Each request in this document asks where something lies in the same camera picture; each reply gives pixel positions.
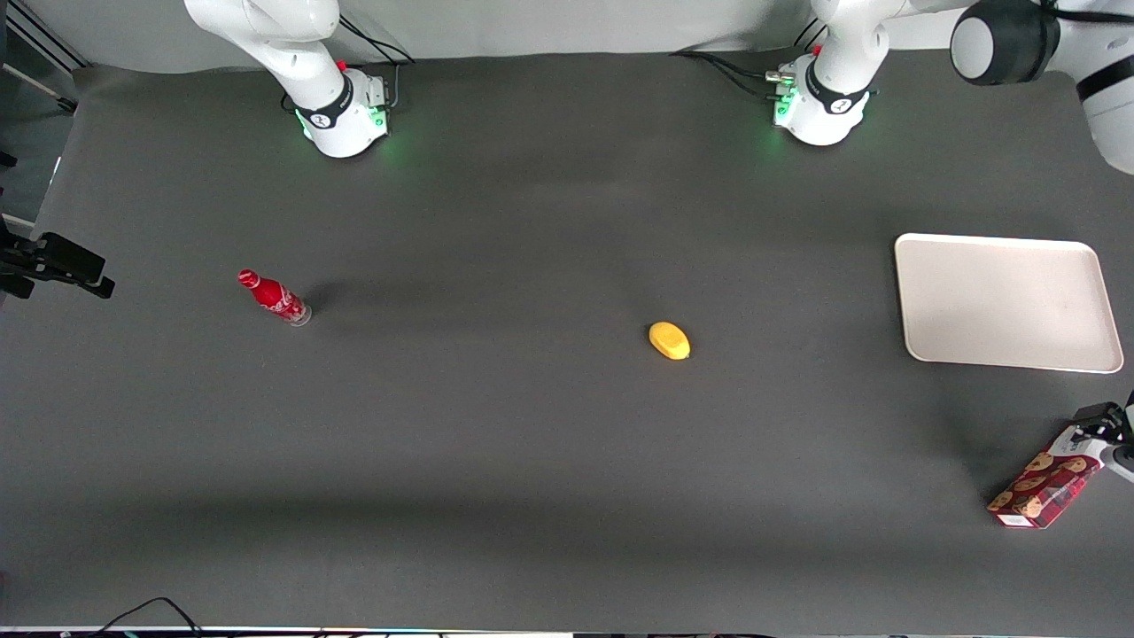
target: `green led light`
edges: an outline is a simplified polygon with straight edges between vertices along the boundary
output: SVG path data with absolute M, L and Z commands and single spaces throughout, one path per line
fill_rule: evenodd
M 382 126 L 382 109 L 379 107 L 370 107 L 370 119 L 373 120 L 374 126 Z
M 799 94 L 796 87 L 792 87 L 786 95 L 779 99 L 779 104 L 776 107 L 776 114 L 772 117 L 772 124 L 776 126 L 784 126 L 784 122 L 792 117 L 792 111 L 795 110 L 795 97 Z
M 303 116 L 299 114 L 299 109 L 296 109 L 295 118 L 299 120 L 299 126 L 303 127 L 303 136 L 311 139 L 311 130 L 307 129 L 307 122 L 303 119 Z

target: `cookie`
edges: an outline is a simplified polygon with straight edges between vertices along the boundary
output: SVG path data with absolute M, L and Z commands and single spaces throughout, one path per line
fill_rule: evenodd
M 1043 503 L 1040 503 L 1039 496 L 1024 496 L 1017 500 L 1012 509 L 1018 514 L 1034 519 L 1043 511 Z
M 1035 459 L 1032 459 L 1031 463 L 1024 466 L 1024 469 L 1030 473 L 1038 473 L 1040 470 L 1046 470 L 1051 467 L 1051 463 L 1053 463 L 1055 460 L 1056 458 L 1048 454 L 1047 452 L 1040 452 L 1039 454 L 1035 456 Z
M 1064 461 L 1063 463 L 1059 463 L 1059 467 L 1065 470 L 1070 470 L 1075 474 L 1078 474 L 1086 469 L 1086 460 L 1072 459 L 1070 461 Z
M 1001 492 L 1000 494 L 996 495 L 996 499 L 993 499 L 991 503 L 989 503 L 989 508 L 988 509 L 989 509 L 990 512 L 995 512 L 995 511 L 999 510 L 1000 508 L 1004 508 L 1005 505 L 1007 505 L 1008 501 L 1012 501 L 1012 493 L 1010 492 Z
M 1012 488 L 1016 492 L 1027 492 L 1046 480 L 1048 480 L 1048 477 L 1032 477 L 1030 479 L 1017 480 Z

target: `bottle cap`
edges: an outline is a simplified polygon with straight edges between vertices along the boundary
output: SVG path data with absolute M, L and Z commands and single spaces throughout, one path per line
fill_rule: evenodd
M 240 270 L 240 273 L 236 275 L 236 279 L 240 281 L 240 284 L 245 288 L 254 288 L 260 284 L 260 274 L 256 274 L 248 269 Z

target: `white wall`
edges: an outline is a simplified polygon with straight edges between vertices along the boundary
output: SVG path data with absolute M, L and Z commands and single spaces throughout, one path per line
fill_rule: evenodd
M 154 73 L 254 66 L 240 50 L 200 29 L 181 0 L 23 2 L 93 62 Z M 806 0 L 340 0 L 340 5 L 363 31 L 380 40 L 389 37 L 418 58 L 655 52 L 703 43 L 718 50 L 775 49 L 790 44 L 810 15 Z M 948 45 L 951 22 L 933 16 L 892 22 L 891 40 L 900 48 Z M 342 28 L 328 46 L 350 61 L 378 59 Z

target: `coca-cola bottle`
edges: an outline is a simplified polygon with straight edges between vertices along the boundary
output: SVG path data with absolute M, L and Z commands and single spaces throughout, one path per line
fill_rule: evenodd
M 310 321 L 311 307 L 276 279 L 261 277 L 252 270 L 240 270 L 236 278 L 242 286 L 252 290 L 252 296 L 256 297 L 260 305 L 288 324 L 298 327 Z

